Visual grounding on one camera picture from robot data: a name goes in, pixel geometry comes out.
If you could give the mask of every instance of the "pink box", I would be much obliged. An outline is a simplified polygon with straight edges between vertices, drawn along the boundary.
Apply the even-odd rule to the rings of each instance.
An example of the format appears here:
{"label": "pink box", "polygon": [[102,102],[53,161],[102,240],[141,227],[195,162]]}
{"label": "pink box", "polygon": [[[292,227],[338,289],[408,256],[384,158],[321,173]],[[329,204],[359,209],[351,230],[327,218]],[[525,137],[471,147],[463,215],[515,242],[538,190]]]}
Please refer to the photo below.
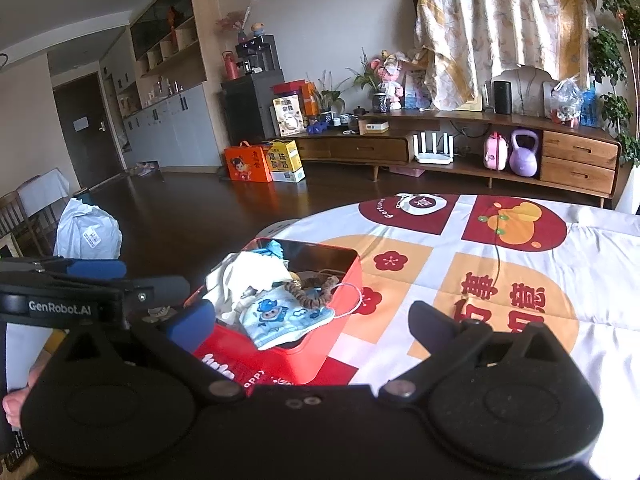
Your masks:
{"label": "pink box", "polygon": [[391,173],[408,176],[421,176],[421,174],[424,173],[424,170],[420,170],[419,168],[406,168],[404,166],[389,166],[389,171]]}

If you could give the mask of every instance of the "floor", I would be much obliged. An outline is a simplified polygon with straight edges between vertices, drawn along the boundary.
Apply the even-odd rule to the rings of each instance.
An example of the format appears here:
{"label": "floor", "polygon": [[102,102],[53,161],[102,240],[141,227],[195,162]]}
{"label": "floor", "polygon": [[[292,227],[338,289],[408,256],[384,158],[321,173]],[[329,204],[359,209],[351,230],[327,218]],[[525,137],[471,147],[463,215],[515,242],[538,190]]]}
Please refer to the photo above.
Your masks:
{"label": "floor", "polygon": [[193,289],[226,254],[241,249],[274,222],[302,218],[334,207],[398,192],[502,194],[597,205],[582,194],[443,173],[420,178],[371,168],[306,163],[298,184],[252,184],[214,174],[165,173],[117,180],[92,192],[96,205],[114,216],[122,231],[121,259],[130,277],[180,274]]}

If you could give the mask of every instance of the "red flower print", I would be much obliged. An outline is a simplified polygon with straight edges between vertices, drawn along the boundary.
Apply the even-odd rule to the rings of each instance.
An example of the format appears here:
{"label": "red flower print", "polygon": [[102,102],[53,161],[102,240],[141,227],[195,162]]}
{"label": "red flower print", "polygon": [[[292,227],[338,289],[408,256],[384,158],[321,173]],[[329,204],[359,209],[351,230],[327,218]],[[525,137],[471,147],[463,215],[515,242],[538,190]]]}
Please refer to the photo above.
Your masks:
{"label": "red flower print", "polygon": [[376,311],[380,301],[382,301],[382,294],[376,292],[368,286],[365,286],[362,288],[362,303],[354,312],[354,314],[362,314],[363,316],[373,314]]}
{"label": "red flower print", "polygon": [[373,258],[373,261],[376,263],[377,270],[402,270],[409,258],[396,251],[387,251]]}

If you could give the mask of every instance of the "tv stand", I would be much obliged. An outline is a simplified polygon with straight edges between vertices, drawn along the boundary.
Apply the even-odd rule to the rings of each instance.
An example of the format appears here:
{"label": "tv stand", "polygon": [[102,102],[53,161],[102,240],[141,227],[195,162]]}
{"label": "tv stand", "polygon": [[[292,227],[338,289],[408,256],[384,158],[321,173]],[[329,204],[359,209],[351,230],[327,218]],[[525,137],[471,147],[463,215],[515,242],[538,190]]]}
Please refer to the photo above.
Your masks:
{"label": "tv stand", "polygon": [[[497,179],[580,192],[599,197],[600,207],[604,207],[606,198],[613,197],[620,172],[620,144],[599,128],[581,126],[573,129],[544,118],[488,112],[396,110],[386,114],[367,114],[360,119],[360,133],[365,131],[367,123],[374,121],[388,121],[389,130],[384,134],[359,136],[335,132],[301,134],[287,139],[296,140],[302,160],[365,164],[373,167],[374,180],[378,179],[380,166],[405,166],[486,178],[489,188]],[[457,155],[453,163],[447,165],[415,162],[413,134],[438,131],[441,121],[536,131],[541,137],[538,173],[533,177],[523,177],[509,168],[488,170],[480,155]]]}

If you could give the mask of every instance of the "human hand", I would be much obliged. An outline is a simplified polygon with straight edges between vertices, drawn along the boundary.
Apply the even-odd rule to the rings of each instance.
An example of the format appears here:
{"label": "human hand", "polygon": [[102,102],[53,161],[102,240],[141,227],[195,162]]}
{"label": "human hand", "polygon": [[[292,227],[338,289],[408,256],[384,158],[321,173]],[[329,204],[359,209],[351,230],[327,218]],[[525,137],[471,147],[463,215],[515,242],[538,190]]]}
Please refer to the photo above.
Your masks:
{"label": "human hand", "polygon": [[47,365],[49,359],[50,354],[43,351],[31,368],[31,371],[29,372],[27,386],[21,390],[16,390],[15,392],[11,392],[10,394],[5,395],[4,399],[2,399],[2,407],[4,408],[4,412],[6,413],[6,420],[12,426],[21,428],[20,411],[22,410],[24,401],[33,388],[33,385],[38,380],[38,377],[44,370],[44,367]]}

